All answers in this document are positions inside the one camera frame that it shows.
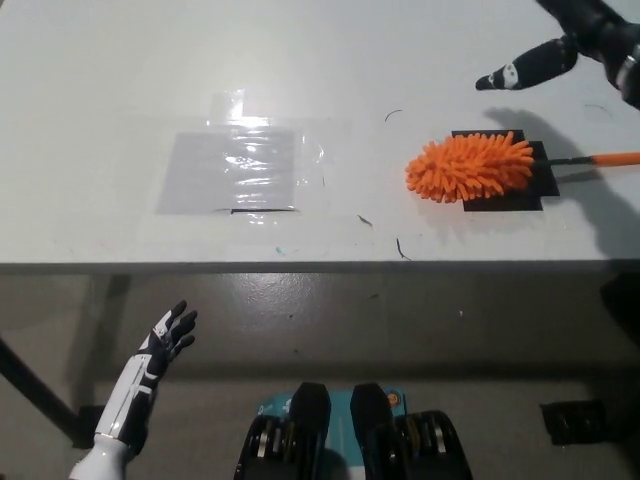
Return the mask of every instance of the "robotic arm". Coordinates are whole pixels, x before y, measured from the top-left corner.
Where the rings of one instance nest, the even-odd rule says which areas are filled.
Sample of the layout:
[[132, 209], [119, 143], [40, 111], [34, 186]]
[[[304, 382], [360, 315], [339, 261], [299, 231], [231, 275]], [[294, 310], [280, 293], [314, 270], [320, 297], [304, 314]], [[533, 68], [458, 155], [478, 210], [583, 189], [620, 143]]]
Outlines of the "robotic arm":
[[197, 312], [182, 315], [183, 300], [151, 330], [124, 367], [96, 428], [94, 447], [75, 466], [70, 480], [124, 480], [125, 468], [147, 439], [157, 388], [171, 361], [194, 342], [189, 333]]
[[537, 0], [565, 35], [543, 43], [484, 76], [478, 90], [522, 90], [571, 70], [579, 54], [604, 66], [622, 99], [640, 109], [640, 24], [629, 23], [602, 0]]

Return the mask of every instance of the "white table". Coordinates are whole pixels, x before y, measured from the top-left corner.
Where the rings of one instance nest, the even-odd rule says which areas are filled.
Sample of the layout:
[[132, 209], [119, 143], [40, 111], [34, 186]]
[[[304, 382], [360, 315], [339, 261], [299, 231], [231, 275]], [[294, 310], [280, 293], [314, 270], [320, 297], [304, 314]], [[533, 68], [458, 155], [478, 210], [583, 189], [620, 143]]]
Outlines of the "white table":
[[[640, 20], [635, 0], [611, 4]], [[405, 188], [407, 162], [451, 130], [523, 128], [550, 157], [640, 150], [640, 114], [594, 62], [530, 91], [475, 91], [479, 76], [560, 35], [533, 0], [5, 0], [0, 267], [640, 259], [640, 168], [556, 170], [561, 196], [542, 212], [465, 213]], [[237, 88], [245, 115], [348, 130], [317, 200], [259, 217], [159, 214], [184, 119], [208, 118], [212, 97]]]

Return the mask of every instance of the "clear plastic sheet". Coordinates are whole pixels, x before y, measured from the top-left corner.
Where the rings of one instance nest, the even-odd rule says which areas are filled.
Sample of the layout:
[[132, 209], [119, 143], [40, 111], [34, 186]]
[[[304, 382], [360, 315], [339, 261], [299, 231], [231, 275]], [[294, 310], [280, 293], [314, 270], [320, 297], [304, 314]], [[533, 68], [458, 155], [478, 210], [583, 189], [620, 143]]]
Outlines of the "clear plastic sheet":
[[287, 211], [321, 201], [327, 122], [245, 117], [243, 102], [241, 90], [216, 95], [209, 118], [176, 135], [159, 213]]

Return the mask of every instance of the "gray floor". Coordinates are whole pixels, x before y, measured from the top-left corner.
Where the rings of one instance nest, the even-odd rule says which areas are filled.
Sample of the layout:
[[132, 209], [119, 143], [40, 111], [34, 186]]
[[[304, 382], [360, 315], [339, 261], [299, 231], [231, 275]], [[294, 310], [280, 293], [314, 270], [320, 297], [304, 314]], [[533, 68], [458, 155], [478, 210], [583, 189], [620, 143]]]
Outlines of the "gray floor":
[[[640, 353], [599, 275], [0, 277], [0, 335], [68, 404], [104, 402], [177, 300], [197, 342], [165, 379], [131, 479], [231, 478], [256, 405], [300, 380], [378, 380], [442, 409], [476, 479], [640, 478], [640, 448], [552, 447], [538, 405], [631, 388]], [[82, 452], [0, 379], [0, 473], [66, 478]]]

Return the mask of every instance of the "black mat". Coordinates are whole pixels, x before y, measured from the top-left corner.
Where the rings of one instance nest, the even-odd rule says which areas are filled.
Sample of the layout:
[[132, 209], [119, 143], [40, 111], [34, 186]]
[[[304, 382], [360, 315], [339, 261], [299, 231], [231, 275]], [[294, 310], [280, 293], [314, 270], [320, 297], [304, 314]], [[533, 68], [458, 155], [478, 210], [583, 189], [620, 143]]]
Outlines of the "black mat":
[[[514, 133], [513, 141], [515, 143], [525, 140], [522, 130], [457, 130], [451, 134], [454, 136], [464, 135], [465, 137], [474, 133], [507, 135], [510, 131]], [[530, 141], [529, 143], [533, 148], [534, 160], [548, 159], [542, 142]], [[551, 167], [536, 167], [533, 169], [533, 176], [525, 190], [513, 190], [502, 197], [476, 198], [464, 201], [463, 204], [466, 212], [537, 211], [542, 210], [541, 197], [558, 197], [559, 195], [560, 192]]]

